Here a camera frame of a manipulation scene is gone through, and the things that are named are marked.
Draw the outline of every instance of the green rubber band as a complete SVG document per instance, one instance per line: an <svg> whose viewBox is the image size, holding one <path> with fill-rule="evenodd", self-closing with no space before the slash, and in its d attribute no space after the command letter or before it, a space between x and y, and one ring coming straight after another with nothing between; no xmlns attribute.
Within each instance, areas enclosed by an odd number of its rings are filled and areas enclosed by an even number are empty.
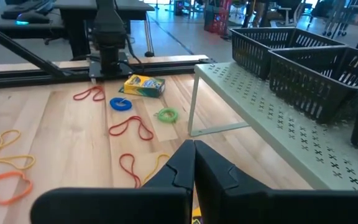
<svg viewBox="0 0 358 224"><path fill-rule="evenodd" d="M178 117L178 112L173 108L164 108L157 114L157 118L164 123L174 123Z"/></svg>

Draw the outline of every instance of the red rubber band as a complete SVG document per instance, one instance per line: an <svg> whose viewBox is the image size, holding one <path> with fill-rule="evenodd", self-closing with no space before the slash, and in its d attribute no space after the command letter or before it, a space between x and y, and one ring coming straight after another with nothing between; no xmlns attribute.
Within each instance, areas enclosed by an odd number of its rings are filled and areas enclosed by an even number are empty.
<svg viewBox="0 0 358 224"><path fill-rule="evenodd" d="M129 122L131 120L138 120L140 121L140 124L139 124L139 128L138 128L138 133L139 133L139 137L145 141L148 141L148 140L151 140L154 138L154 134L152 131L150 131L149 129L146 128L146 126L144 125L143 121L142 121L142 118L140 116L131 116L130 118L126 119L125 121L117 124L117 125L113 125L109 128L109 133L110 135L112 136L120 136L122 135L128 128L128 125L129 125ZM117 128L117 127L120 127L121 125L123 124L126 124L124 130L122 130L120 133L112 133L111 131L114 129L114 128ZM149 134L150 134L150 137L149 138L145 138L143 137L141 134L140 134L140 128L143 127Z"/></svg>
<svg viewBox="0 0 358 224"><path fill-rule="evenodd" d="M0 180L8 178L8 177L11 177L11 176L15 176L15 175L21 176L21 178L28 183L28 187L24 190L23 193L21 193L19 195L16 195L16 196L13 196L11 199L4 200L4 201L0 200L0 205L10 205L10 204L14 203L15 201L19 200L20 198L28 195L31 192L31 190L32 190L32 182L29 179L26 179L26 177L25 177L23 172L10 171L10 172L0 174Z"/></svg>
<svg viewBox="0 0 358 224"><path fill-rule="evenodd" d="M132 158L132 164L131 164L131 170L127 170L125 169L125 167L123 166L122 162L121 162L121 159L126 157L126 156L129 156ZM131 175L134 180L135 180L135 188L139 188L140 185L141 185L141 182L140 182L140 178L134 174L134 165L135 165L135 157L134 155L132 155L131 153L125 153L125 154L122 154L120 157L119 157L119 165L121 166L121 168L127 172L129 175Z"/></svg>
<svg viewBox="0 0 358 224"><path fill-rule="evenodd" d="M104 89L101 86L94 86L92 88L89 88L89 89L85 90L84 92L75 94L73 96L73 99L77 100L77 101L78 100L84 100L85 98L87 98L91 94L92 90L99 90L97 93L95 93L95 95L93 95L93 97L92 97L93 101L101 101L101 100L106 99L106 95L104 94ZM100 94L102 94L102 97L101 98L96 98L96 96L98 96Z"/></svg>

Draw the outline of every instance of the wooden table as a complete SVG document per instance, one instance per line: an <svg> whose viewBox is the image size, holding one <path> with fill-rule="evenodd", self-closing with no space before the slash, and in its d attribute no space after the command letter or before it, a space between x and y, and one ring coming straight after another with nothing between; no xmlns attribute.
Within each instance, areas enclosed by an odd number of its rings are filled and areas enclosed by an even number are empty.
<svg viewBox="0 0 358 224"><path fill-rule="evenodd" d="M145 58L144 62L167 62L206 58L204 55ZM87 62L60 62L61 67L84 66ZM0 65L1 70L34 69L31 64ZM22 200L0 206L0 223L29 223L29 210L42 193L57 187L134 187L134 180L119 167L119 156L132 153L135 173L143 179L155 165L157 156L173 154L186 139L190 110L192 75L164 76L166 89L159 99L118 93L124 80L103 83L106 101L91 97L74 101L73 95L91 87L91 82L0 89L0 134L18 129L21 138L3 149L0 156L31 154L37 162L26 176L33 191ZM130 111L114 111L109 100L124 96L133 103ZM154 114L164 107L176 108L175 124L158 121ZM108 128L129 116L139 115L154 132L151 141L137 135L131 123L122 136L110 136ZM200 81L195 127L238 122L240 117L205 83ZM275 189L310 189L310 186L258 136L252 128L209 134L203 140L238 168ZM160 167L166 159L161 159ZM20 166L28 161L18 160ZM130 167L131 162L124 161ZM0 163L0 173L14 170ZM11 198L25 184L11 178L0 181L0 197ZM198 206L195 194L194 207Z"/></svg>

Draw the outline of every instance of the blue rubber band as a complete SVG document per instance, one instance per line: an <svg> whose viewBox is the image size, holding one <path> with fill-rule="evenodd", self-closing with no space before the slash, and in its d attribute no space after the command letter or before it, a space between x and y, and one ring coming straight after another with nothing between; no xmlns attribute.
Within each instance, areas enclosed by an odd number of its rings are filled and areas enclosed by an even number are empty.
<svg viewBox="0 0 358 224"><path fill-rule="evenodd" d="M132 108L132 103L125 98L114 97L110 100L110 106L114 110L125 111Z"/></svg>

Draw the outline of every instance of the perforated metal shelf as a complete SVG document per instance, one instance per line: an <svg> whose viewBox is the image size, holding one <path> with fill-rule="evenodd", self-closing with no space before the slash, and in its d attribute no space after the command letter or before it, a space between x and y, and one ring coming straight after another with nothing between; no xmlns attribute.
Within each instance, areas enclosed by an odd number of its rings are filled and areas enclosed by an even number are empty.
<svg viewBox="0 0 358 224"><path fill-rule="evenodd" d="M353 124L316 124L235 62L197 65L195 72L313 188L358 190Z"/></svg>

